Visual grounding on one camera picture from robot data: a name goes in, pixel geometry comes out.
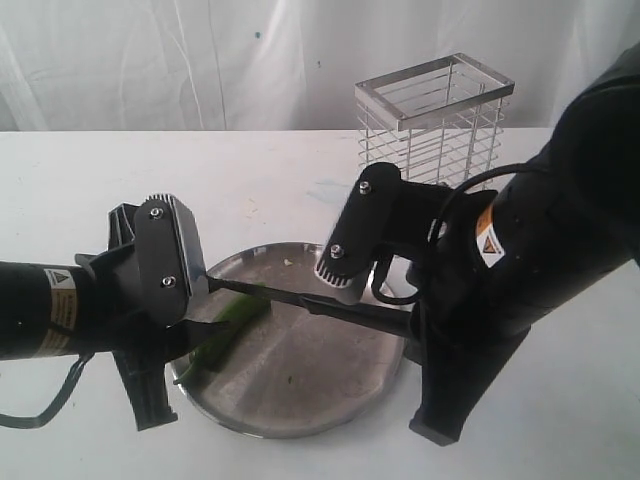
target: warning label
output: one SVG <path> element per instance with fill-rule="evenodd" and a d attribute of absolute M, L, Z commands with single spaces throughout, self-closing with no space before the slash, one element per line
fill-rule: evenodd
<path fill-rule="evenodd" d="M 78 316 L 76 284 L 68 270 L 45 268 L 51 286 L 51 323 L 67 330 L 74 330 Z M 64 353 L 69 337 L 49 329 L 35 356 L 52 356 Z"/>
<path fill-rule="evenodd" d="M 505 251 L 493 228 L 493 204 L 482 212 L 476 223 L 476 244 L 487 267 L 493 267 L 504 257 Z"/>

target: white table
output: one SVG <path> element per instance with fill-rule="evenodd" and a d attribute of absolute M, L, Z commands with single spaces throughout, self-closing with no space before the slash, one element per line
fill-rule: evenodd
<path fill-rule="evenodd" d="M 501 160 L 526 160 L 548 136 L 507 130 Z M 72 264 L 76 252 L 101 252 L 107 212 L 158 191 L 194 211 L 210 266 L 257 244 L 323 242 L 356 178 L 356 151 L 353 132 L 340 131 L 3 133 L 0 258 Z M 629 264 L 536 325 L 447 448 L 407 428 L 420 401 L 408 363 L 352 423 L 266 441 L 207 420 L 174 387 L 180 420 L 136 432 L 102 354 L 47 427 L 0 429 L 0 478 L 637 479 L 639 291 Z M 73 360 L 0 363 L 0 411 L 39 413 Z"/>

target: screw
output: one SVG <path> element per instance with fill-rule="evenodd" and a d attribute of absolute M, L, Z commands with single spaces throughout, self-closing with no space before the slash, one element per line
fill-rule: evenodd
<path fill-rule="evenodd" d="M 367 181 L 360 182 L 358 189 L 360 190 L 360 195 L 367 195 L 371 193 L 371 184 Z"/>
<path fill-rule="evenodd" d="M 337 243 L 335 245 L 331 245 L 330 252 L 331 252 L 331 258 L 333 258 L 334 260 L 344 257 L 344 250 Z"/>
<path fill-rule="evenodd" d="M 162 279 L 162 288 L 173 288 L 176 286 L 176 277 L 170 275 Z"/>
<path fill-rule="evenodd" d="M 164 210 L 162 210 L 161 208 L 158 208 L 158 207 L 153 207 L 151 209 L 151 211 L 149 212 L 149 216 L 153 220 L 160 220 L 162 218 L 162 215 L 164 215 Z"/>

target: metal tray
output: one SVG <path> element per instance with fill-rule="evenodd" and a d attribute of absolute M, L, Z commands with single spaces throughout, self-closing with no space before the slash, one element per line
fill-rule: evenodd
<path fill-rule="evenodd" d="M 209 274 L 298 292 L 330 295 L 313 267 L 321 247 L 279 243 L 219 263 Z M 210 295 L 191 318 L 211 321 L 235 295 Z M 375 302 L 365 292 L 365 302 Z M 183 393 L 232 430 L 262 438 L 316 434 L 353 419 L 392 384 L 404 340 L 303 309 L 273 303 L 243 332 L 222 372 L 202 372 Z M 175 376 L 188 356 L 172 363 Z"/>

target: stainless steel tray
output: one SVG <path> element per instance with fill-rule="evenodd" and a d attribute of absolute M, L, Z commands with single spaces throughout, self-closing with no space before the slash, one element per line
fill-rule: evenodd
<path fill-rule="evenodd" d="M 209 274 L 328 295 L 330 288 L 313 273 L 320 253 L 320 246 L 306 243 L 266 245 L 224 260 Z M 210 295 L 191 317 L 210 321 L 233 295 Z M 366 292 L 363 300 L 375 302 Z M 222 372 L 203 372 L 181 389 L 200 411 L 232 430 L 303 437 L 353 419 L 384 394 L 403 347 L 404 340 L 393 335 L 273 303 L 243 333 Z M 188 364 L 187 356 L 175 360 L 174 375 Z"/>

